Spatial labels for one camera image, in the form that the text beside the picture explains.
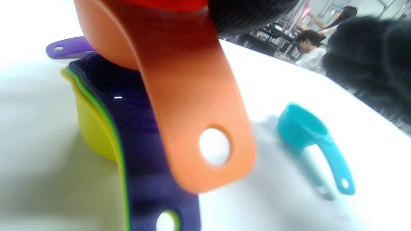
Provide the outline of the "person's left hand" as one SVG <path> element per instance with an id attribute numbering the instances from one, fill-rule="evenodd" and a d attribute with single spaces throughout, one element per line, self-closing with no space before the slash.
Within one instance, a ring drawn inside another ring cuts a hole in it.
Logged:
<path id="1" fill-rule="evenodd" d="M 220 36 L 263 28 L 289 13 L 296 0 L 210 0 Z M 371 107 L 410 118 L 411 27 L 409 20 L 364 16 L 343 22 L 328 42 L 327 74 L 364 93 Z"/>

